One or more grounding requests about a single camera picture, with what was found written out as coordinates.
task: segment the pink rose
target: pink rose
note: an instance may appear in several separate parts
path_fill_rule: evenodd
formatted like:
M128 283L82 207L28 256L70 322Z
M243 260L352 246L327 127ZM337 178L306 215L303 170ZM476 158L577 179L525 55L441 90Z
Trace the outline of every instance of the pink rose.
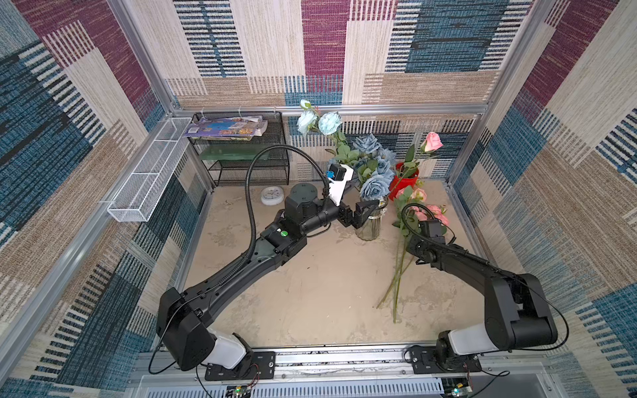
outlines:
M435 204L427 205L427 209L431 210L431 213L434 213L435 215L442 214L442 210L440 209L440 207L436 206Z
M440 220L443 224L445 224L445 225L449 225L449 219L447 218L447 216L442 215L442 214L437 214L437 215L436 215L436 218L437 218L438 220Z
M418 199L419 201L425 201L425 200L427 200L427 194L425 193L424 189L416 188L415 190L413 190L412 199Z
M418 221L424 221L427 220L427 215L421 211L416 211L416 218L418 218Z
M430 132L427 134L427 138L425 139L425 147L420 149L423 152L431 152L435 151L438 148L442 147L442 142L440 142L440 136L435 132Z

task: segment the clock face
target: clock face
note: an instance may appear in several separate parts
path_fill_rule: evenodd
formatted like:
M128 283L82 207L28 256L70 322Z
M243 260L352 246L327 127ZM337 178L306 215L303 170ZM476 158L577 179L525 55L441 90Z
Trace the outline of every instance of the clock face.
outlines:
M266 199L276 199L283 195L283 191L279 187L269 187L265 188L261 195Z

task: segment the black mounting plate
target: black mounting plate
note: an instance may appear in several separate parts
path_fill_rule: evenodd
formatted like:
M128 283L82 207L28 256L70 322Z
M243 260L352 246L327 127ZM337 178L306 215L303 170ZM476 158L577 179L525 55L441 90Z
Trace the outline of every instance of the black mounting plate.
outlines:
M252 380L257 374L257 366L259 367L259 379L273 379L275 377L276 353L274 351L259 351L252 354L252 363L247 374L236 374L234 369L226 369L221 365L206 366L206 381L224 381L224 380Z
M464 368L464 364L467 365L469 372L482 371L480 360L475 355L458 356L454 361L454 364L457 365L453 369L443 369L436 363L435 346L411 346L408 351L414 374L466 372L467 369Z

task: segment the concrete floor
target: concrete floor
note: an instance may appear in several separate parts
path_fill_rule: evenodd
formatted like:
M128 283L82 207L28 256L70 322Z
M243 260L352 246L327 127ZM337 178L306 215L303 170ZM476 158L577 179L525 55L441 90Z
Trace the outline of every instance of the concrete floor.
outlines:
M287 194L290 187L284 188ZM263 205L261 189L252 189L257 233L283 208L282 203ZM427 204L447 207L456 243L473 251L442 182L425 181L424 189ZM345 198L349 205L357 200L355 190ZM389 303L376 309L394 274L399 236L391 225L395 219L392 203L380 237L370 242L360 240L352 227L333 223L290 262L230 303L212 328L237 332L252 346L290 346L428 340L443 330L483 322L481 294L454 276L415 264L403 275L397 323ZM217 188L186 286L217 272L249 242L243 187Z

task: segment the glass vase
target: glass vase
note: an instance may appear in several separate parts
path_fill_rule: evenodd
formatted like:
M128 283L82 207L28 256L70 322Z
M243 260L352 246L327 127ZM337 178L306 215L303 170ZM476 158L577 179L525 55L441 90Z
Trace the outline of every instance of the glass vase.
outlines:
M387 197L380 200L378 208L373 210L365 224L356 230L356 236L364 241L372 241L380 236L381 223L387 203Z

